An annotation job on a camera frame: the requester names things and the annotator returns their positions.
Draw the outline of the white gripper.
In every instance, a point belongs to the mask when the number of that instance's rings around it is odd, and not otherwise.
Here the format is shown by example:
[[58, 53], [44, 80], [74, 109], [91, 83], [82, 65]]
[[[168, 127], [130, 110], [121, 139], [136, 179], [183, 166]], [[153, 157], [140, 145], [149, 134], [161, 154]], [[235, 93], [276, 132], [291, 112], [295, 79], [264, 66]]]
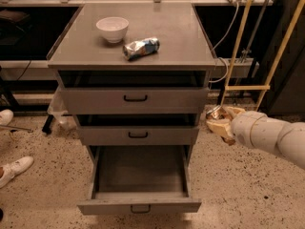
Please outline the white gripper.
[[248, 148], [253, 148], [251, 141], [251, 131], [256, 121], [265, 114], [255, 111], [246, 112], [243, 108], [225, 106], [225, 111], [233, 118], [230, 119], [208, 119], [206, 121], [208, 128], [215, 134], [224, 138], [233, 138], [234, 140]]

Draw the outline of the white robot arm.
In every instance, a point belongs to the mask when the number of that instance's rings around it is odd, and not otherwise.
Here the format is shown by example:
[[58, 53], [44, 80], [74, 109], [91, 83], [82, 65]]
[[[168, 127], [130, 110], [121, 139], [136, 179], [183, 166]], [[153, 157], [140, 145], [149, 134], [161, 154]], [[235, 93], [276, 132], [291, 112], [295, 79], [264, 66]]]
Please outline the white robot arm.
[[305, 123], [291, 123], [257, 111], [220, 105], [206, 113], [206, 124], [227, 143], [284, 158], [305, 169]]

